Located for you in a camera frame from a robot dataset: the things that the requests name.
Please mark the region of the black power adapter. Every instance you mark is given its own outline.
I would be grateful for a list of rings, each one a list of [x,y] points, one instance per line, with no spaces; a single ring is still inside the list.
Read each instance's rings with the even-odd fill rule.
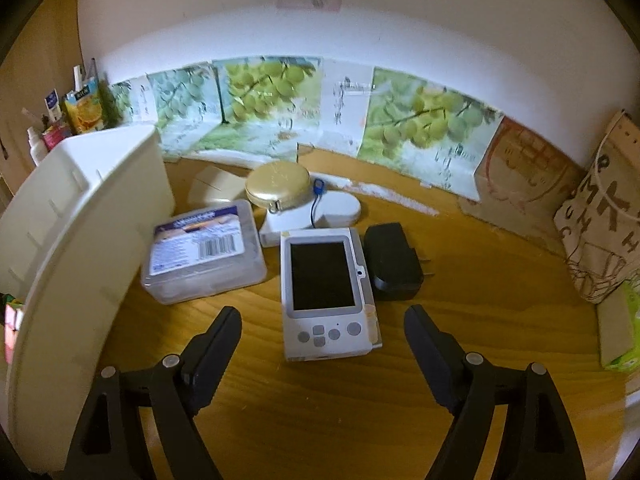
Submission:
[[[426,278],[435,271],[430,260],[421,259],[409,245],[399,222],[369,226],[363,235],[373,296],[378,301],[409,300],[416,296]]]

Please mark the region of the clear plastic swab box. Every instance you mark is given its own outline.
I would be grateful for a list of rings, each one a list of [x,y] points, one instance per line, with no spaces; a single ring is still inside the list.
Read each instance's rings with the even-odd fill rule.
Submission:
[[[267,267],[247,200],[192,210],[153,230],[141,285],[160,304],[262,282]]]

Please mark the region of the white handheld game console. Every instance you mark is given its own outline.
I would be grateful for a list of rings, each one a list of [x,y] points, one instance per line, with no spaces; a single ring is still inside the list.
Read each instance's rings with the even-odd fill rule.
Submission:
[[[288,362],[364,356],[383,345],[355,228],[284,231],[283,347]]]

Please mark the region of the white plastic storage bin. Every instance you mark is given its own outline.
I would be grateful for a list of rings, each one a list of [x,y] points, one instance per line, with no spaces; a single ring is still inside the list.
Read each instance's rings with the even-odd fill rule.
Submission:
[[[26,466],[61,469],[103,346],[174,211],[152,126],[73,136],[1,217],[1,288],[23,305],[1,334],[1,426]]]

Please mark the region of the green tissue box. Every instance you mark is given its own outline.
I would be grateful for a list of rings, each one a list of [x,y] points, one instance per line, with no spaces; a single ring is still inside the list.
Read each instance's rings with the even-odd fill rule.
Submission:
[[[639,368],[639,294],[623,282],[597,306],[600,363],[605,370]]]

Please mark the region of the white flat case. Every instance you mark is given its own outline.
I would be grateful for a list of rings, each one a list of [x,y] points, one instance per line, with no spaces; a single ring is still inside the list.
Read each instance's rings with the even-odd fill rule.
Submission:
[[[275,214],[268,212],[258,232],[259,241],[262,247],[276,247],[280,245],[283,231],[349,228],[358,221],[360,214],[360,201],[355,196],[328,191],[302,206]]]

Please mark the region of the gold round compact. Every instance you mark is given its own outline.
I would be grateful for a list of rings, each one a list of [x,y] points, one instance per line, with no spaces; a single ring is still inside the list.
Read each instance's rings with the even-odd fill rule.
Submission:
[[[298,162],[268,162],[247,176],[245,194],[252,204],[270,212],[296,208],[311,198],[310,173]]]

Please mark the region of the patterned canvas tote bag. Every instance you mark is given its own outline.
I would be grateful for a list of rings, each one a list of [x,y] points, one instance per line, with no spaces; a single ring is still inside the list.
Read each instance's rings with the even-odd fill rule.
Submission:
[[[585,177],[555,213],[578,294],[597,304],[639,273],[639,127],[618,112]]]

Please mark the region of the grape picture poster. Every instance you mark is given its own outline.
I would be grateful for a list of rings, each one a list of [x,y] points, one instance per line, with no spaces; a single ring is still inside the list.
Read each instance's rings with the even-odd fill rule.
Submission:
[[[377,67],[357,157],[478,200],[475,171],[504,114],[442,84]]]

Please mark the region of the white plastic bottle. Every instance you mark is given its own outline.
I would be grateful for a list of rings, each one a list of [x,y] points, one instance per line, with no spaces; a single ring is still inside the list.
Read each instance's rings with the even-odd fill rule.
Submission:
[[[41,134],[35,127],[27,128],[27,137],[30,156],[32,156],[32,161],[35,166],[38,167],[43,162],[43,159],[47,157],[47,154],[49,154],[49,150]]]

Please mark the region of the orange juice carton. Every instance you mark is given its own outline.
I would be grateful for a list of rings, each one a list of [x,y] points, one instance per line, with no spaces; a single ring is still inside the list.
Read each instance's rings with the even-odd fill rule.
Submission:
[[[96,77],[89,78],[80,90],[66,93],[65,109],[77,134],[101,131],[105,128],[106,119],[100,85]]]

